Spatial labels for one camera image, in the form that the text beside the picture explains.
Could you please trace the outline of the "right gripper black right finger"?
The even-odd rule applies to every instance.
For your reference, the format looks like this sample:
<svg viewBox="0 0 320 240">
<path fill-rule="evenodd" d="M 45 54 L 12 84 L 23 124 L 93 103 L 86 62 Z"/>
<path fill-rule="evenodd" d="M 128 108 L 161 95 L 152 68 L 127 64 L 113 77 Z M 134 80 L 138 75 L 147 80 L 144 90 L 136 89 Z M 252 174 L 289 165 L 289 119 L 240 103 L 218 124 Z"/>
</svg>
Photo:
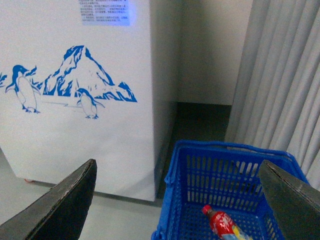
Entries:
<svg viewBox="0 0 320 240">
<path fill-rule="evenodd" d="M 268 160 L 258 176 L 267 203 L 286 240 L 320 238 L 320 192 Z"/>
</svg>

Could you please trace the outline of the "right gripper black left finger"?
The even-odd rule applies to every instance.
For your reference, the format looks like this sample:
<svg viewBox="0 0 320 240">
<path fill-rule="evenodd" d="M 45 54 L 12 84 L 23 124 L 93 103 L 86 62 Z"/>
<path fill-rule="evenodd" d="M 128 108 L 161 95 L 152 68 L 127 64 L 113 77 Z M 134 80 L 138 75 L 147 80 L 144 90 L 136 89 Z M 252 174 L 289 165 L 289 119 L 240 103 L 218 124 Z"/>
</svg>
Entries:
<svg viewBox="0 0 320 240">
<path fill-rule="evenodd" d="M 89 159 L 27 208 L 1 224 L 2 240 L 77 240 L 80 238 L 97 178 Z"/>
</svg>

